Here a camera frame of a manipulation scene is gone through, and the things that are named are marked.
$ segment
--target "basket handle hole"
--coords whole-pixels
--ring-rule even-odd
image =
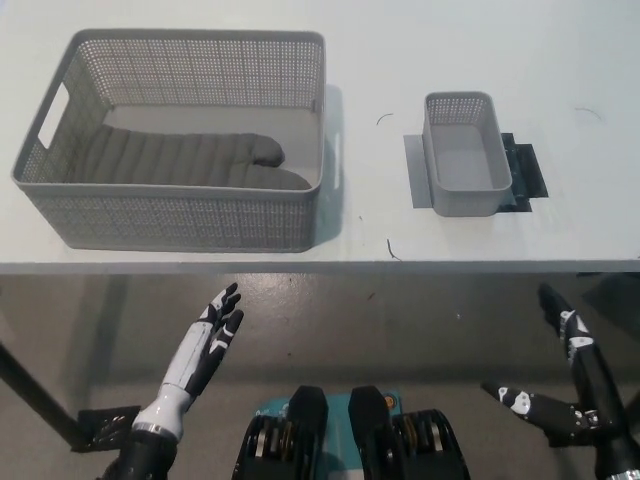
[[[47,112],[47,116],[44,119],[44,122],[42,122],[40,131],[38,132],[38,139],[44,148],[48,149],[51,145],[53,137],[56,134],[56,130],[58,129],[58,125],[60,125],[60,119],[62,118],[68,103],[69,91],[67,90],[67,87],[60,84],[58,92],[49,107],[49,112]]]

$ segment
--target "gray oven mitt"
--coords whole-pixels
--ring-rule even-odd
[[[163,135],[102,125],[70,179],[74,183],[311,188],[300,175],[277,168],[282,162],[280,145],[253,133]]]

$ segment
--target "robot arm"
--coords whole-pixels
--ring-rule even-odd
[[[220,292],[191,324],[158,396],[133,421],[125,446],[103,480],[167,478],[182,439],[184,414],[220,366],[242,322],[244,313],[233,311],[240,300],[237,288],[234,283]]]
[[[594,446],[599,480],[640,479],[640,447],[631,436],[625,408],[595,339],[575,309],[549,285],[540,286],[538,298],[545,320],[565,350],[578,402],[569,404],[494,382],[485,382],[483,389],[542,429],[551,447]]]

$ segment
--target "gray floor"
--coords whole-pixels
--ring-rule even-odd
[[[4,277],[0,338],[69,409],[145,403],[187,325],[238,280],[245,322],[187,417],[172,478],[228,479],[256,406],[300,383],[329,393],[376,383],[399,389],[406,411],[444,410],[476,480],[590,478],[590,451],[549,450],[478,388],[493,378],[573,398],[561,348],[538,311],[541,279]],[[630,399],[640,386],[640,281],[545,279],[580,309]],[[0,478],[91,479],[111,458],[70,453],[0,385]]]

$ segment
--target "gray plastic basket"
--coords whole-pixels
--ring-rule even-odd
[[[60,85],[69,101],[46,149]],[[299,252],[322,178],[324,40],[308,32],[86,30],[71,40],[13,170],[74,248]],[[159,133],[259,133],[305,191],[66,183],[101,124]]]
[[[422,142],[433,208],[439,215],[496,213],[511,188],[511,171],[489,95],[428,95]]]

